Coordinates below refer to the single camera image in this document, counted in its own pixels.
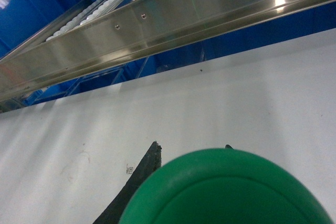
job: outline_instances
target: metal rail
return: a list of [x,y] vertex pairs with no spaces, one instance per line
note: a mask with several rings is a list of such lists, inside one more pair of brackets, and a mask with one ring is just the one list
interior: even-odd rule
[[0,61],[0,100],[335,0],[137,0]]

